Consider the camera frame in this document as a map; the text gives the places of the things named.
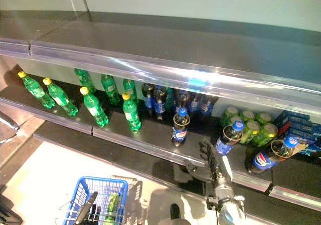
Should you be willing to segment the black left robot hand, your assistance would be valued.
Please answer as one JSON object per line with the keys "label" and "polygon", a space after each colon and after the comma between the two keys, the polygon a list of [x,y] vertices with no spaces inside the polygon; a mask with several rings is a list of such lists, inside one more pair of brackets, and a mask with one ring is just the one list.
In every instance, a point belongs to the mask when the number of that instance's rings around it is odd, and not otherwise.
{"label": "black left robot hand", "polygon": [[82,206],[80,213],[76,218],[75,224],[98,224],[101,214],[101,206],[97,206],[94,203],[97,196],[98,192],[95,191],[88,201]]}

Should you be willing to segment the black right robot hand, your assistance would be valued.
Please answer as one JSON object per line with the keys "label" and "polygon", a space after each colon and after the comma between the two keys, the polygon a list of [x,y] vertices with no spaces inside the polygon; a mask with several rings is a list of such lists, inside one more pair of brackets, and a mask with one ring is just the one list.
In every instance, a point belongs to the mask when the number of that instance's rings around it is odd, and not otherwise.
{"label": "black right robot hand", "polygon": [[188,173],[201,181],[216,184],[230,184],[233,174],[226,155],[217,152],[215,146],[207,139],[200,143],[201,157],[205,160],[205,166],[197,166],[190,160],[185,160],[185,168]]}

